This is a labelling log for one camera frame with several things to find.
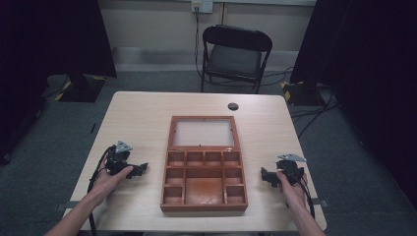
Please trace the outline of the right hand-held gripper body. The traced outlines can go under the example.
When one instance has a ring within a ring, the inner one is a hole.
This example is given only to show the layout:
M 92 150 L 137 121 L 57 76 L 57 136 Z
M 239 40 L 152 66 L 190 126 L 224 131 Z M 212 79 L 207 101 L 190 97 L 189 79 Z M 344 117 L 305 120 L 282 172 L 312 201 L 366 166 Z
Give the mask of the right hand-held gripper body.
M 306 162 L 307 159 L 293 153 L 279 155 L 278 158 L 276 168 L 282 170 L 291 185 L 299 183 L 304 175 L 304 168 L 299 167 L 297 162 Z

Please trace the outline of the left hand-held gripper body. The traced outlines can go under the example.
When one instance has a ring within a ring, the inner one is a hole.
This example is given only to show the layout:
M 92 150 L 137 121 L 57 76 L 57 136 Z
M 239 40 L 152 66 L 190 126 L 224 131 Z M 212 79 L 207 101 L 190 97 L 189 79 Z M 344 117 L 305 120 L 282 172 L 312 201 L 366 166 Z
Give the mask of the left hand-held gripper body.
M 114 176 L 128 166 L 127 159 L 133 148 L 126 143 L 119 141 L 110 148 L 110 152 L 105 162 L 107 172 Z

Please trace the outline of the wooden compartment box with lid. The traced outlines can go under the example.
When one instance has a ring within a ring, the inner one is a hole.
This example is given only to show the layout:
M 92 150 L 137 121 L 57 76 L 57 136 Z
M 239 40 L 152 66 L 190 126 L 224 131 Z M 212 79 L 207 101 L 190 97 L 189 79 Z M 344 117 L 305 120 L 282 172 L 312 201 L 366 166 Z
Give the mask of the wooden compartment box with lid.
M 163 211 L 244 211 L 244 162 L 232 116 L 171 119 L 160 208 Z

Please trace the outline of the person's right hand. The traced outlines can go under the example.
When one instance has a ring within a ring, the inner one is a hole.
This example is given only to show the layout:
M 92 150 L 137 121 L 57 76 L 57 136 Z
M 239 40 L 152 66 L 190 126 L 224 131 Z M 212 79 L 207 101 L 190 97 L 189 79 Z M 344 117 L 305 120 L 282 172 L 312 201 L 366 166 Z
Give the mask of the person's right hand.
M 280 180 L 278 189 L 283 194 L 289 210 L 294 213 L 307 211 L 306 196 L 302 187 L 300 185 L 292 186 L 281 171 L 278 171 L 276 176 Z

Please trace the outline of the person's left hand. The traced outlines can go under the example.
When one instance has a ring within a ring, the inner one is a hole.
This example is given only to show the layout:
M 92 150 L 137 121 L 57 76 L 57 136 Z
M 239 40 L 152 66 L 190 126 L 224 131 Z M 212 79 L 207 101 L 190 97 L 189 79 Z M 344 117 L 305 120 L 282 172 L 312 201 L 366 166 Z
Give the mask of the person's left hand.
M 127 166 L 111 176 L 107 173 L 105 164 L 101 163 L 93 187 L 88 193 L 89 198 L 96 206 L 99 206 L 132 170 L 132 166 Z

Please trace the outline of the black stand base striped tape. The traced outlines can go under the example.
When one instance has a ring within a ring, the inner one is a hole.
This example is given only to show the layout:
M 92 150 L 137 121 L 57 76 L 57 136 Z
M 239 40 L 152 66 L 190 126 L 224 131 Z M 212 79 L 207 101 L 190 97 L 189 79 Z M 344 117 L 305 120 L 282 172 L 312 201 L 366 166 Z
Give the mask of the black stand base striped tape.
M 54 75 L 47 79 L 42 97 L 61 102 L 94 103 L 105 82 L 105 77 L 95 75 Z
M 280 84 L 286 102 L 295 106 L 324 106 L 325 102 L 317 88 L 310 88 L 303 82 Z

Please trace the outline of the black folding chair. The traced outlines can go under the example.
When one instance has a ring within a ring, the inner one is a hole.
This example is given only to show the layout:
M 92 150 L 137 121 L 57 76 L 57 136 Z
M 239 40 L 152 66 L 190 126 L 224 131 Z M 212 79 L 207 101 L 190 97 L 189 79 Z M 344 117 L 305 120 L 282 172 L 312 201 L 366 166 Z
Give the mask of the black folding chair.
M 268 57 L 270 37 L 260 30 L 214 25 L 203 32 L 204 57 L 201 91 L 206 76 L 253 85 L 259 92 Z

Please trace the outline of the dark curtain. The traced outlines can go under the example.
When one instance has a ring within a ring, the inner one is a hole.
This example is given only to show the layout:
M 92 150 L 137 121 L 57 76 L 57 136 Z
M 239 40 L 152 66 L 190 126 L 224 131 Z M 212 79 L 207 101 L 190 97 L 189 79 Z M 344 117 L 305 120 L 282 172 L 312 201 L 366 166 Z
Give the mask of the dark curtain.
M 0 0 L 0 164 L 52 75 L 116 76 L 98 0 Z
M 291 81 L 334 87 L 417 209 L 417 0 L 316 0 Z

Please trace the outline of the white wall socket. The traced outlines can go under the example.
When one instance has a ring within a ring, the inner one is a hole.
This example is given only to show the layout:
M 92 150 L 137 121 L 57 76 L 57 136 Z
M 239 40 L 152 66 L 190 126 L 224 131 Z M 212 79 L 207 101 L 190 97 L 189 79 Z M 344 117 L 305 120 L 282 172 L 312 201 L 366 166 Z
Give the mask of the white wall socket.
M 192 0 L 191 11 L 193 13 L 211 14 L 213 12 L 213 2 L 211 0 Z

